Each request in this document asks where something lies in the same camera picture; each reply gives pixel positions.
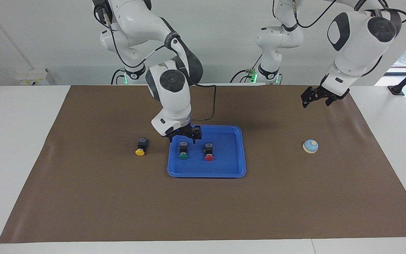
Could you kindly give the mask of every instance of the white wall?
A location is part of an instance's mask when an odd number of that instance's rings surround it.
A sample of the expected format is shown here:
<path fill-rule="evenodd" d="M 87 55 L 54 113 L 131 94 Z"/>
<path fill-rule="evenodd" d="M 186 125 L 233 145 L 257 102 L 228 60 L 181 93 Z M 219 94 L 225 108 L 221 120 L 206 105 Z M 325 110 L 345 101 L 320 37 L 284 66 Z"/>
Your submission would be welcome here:
<path fill-rule="evenodd" d="M 166 18 L 204 65 L 204 83 L 228 82 L 250 68 L 261 54 L 254 42 L 264 26 L 279 25 L 271 14 L 272 0 L 152 0 L 153 11 Z M 406 10 L 406 1 L 388 0 Z M 309 24 L 329 2 L 306 0 L 300 22 Z M 298 49 L 281 50 L 285 84 L 318 85 L 336 52 L 326 30 L 346 5 L 334 7 L 318 24 L 305 30 Z M 103 31 L 93 18 L 90 0 L 0 0 L 0 85 L 14 85 L 15 69 L 47 68 L 59 85 L 108 84 L 122 65 L 99 42 Z M 160 42 L 138 48 L 147 54 Z M 358 85 L 373 85 L 406 50 L 406 23 L 377 71 Z M 167 50 L 147 65 L 172 57 Z"/>

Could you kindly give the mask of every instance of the brown table surface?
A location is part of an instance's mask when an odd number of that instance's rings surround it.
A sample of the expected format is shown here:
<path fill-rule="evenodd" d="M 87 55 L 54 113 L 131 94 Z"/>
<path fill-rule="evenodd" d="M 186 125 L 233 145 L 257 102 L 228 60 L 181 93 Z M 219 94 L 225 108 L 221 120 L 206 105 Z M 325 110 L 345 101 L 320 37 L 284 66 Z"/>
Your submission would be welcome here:
<path fill-rule="evenodd" d="M 242 129 L 247 174 L 217 180 L 168 175 L 147 87 L 72 87 L 0 243 L 406 236 L 406 191 L 351 96 L 303 109 L 304 89 L 218 88 L 204 124 Z M 213 90 L 191 92 L 208 117 Z"/>

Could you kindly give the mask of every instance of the yellow button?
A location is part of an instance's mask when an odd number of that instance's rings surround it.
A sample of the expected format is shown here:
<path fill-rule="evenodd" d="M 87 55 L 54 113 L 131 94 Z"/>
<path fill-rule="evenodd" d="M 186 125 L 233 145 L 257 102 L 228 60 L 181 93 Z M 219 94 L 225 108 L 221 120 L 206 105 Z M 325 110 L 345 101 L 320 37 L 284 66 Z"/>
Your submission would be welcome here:
<path fill-rule="evenodd" d="M 136 154 L 137 154 L 138 156 L 144 156 L 144 155 L 145 155 L 145 152 L 143 151 L 143 149 L 137 149 Z"/>

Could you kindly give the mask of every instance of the light blue round object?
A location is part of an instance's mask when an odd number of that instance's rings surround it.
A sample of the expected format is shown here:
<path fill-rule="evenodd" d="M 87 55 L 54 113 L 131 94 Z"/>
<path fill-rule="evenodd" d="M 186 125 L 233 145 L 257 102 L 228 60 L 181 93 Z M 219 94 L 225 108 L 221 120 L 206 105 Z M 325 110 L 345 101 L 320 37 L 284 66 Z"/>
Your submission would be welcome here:
<path fill-rule="evenodd" d="M 314 154 L 319 150 L 319 144 L 316 140 L 306 140 L 305 143 L 303 143 L 303 150 L 309 154 Z"/>

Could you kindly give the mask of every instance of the blue tray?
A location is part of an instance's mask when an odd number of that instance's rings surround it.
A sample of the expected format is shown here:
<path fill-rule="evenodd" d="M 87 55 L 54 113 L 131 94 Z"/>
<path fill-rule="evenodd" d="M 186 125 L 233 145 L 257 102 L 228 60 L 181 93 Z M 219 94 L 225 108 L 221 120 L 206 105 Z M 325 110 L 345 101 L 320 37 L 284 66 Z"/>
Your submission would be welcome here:
<path fill-rule="evenodd" d="M 241 178 L 245 175 L 244 142 L 237 126 L 202 125 L 202 140 L 192 143 L 187 137 L 175 136 L 170 144 L 167 171 L 173 177 Z M 180 159 L 179 142 L 187 141 L 187 159 Z M 204 145 L 213 143 L 214 160 L 205 161 Z"/>

